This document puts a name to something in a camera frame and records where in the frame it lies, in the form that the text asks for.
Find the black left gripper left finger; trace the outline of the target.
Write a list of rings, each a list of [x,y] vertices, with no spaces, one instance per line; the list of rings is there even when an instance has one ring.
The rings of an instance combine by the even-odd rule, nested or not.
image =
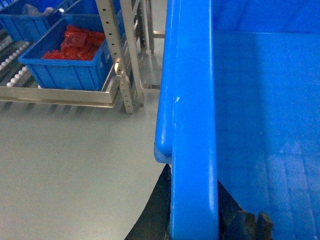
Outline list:
[[[127,240],[169,240],[172,171],[166,164]]]

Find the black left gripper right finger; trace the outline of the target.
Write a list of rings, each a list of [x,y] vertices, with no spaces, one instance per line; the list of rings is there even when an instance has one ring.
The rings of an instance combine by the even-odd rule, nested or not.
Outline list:
[[[220,240],[272,240],[274,223],[261,211],[244,210],[220,181],[217,182]]]

